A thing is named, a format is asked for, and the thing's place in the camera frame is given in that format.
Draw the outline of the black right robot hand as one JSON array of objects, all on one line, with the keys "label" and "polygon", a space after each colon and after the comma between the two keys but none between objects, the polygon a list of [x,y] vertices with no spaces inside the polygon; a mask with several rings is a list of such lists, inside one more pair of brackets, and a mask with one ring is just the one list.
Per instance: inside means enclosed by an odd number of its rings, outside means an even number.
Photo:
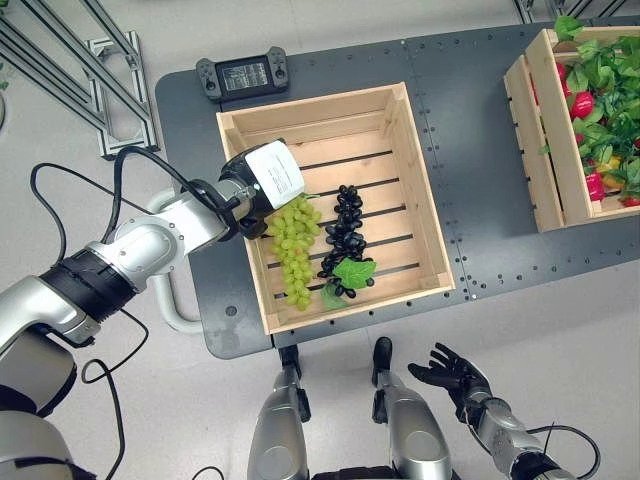
[{"label": "black right robot hand", "polygon": [[409,363],[409,373],[418,381],[447,391],[457,408],[492,396],[485,375],[468,359],[436,342],[427,365]]}]

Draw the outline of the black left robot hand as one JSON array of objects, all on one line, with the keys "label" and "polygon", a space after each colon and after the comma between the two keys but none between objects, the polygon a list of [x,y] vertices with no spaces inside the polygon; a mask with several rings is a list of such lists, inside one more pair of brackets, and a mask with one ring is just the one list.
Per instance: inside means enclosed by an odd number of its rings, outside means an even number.
[{"label": "black left robot hand", "polygon": [[278,139],[229,160],[216,187],[222,188],[225,200],[238,199],[231,210],[237,229],[253,240],[265,233],[266,218],[298,197],[305,183],[293,154]]}]

